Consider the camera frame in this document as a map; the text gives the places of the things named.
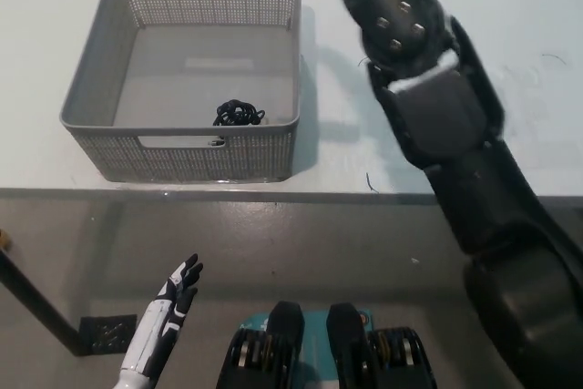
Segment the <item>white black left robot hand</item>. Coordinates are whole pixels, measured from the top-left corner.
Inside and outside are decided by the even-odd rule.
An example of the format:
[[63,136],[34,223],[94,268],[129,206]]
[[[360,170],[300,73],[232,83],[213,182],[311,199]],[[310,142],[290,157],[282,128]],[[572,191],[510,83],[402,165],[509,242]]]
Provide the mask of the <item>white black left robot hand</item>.
[[180,264],[152,300],[121,364],[118,388],[154,388],[198,293],[203,264],[196,253]]

